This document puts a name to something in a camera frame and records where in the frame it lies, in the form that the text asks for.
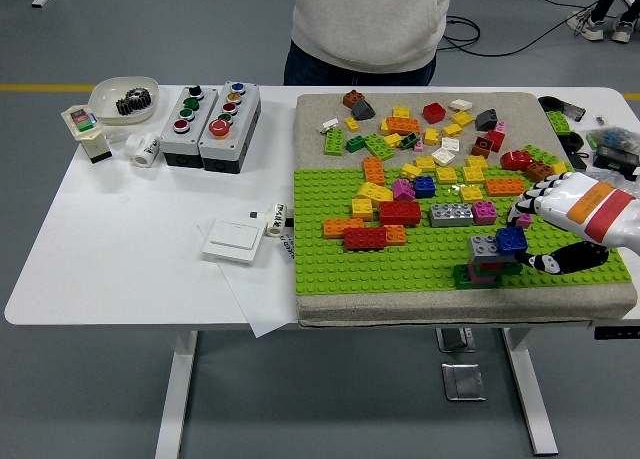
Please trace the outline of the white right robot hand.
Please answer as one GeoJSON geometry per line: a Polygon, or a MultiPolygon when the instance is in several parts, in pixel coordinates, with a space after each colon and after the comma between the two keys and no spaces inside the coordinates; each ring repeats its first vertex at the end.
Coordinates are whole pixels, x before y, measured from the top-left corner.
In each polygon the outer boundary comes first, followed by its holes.
{"type": "Polygon", "coordinates": [[[520,252],[517,262],[549,274],[569,274],[603,265],[612,248],[639,252],[639,200],[585,174],[549,176],[523,192],[511,206],[507,224],[524,214],[576,234],[582,240],[554,252],[520,252]]]}

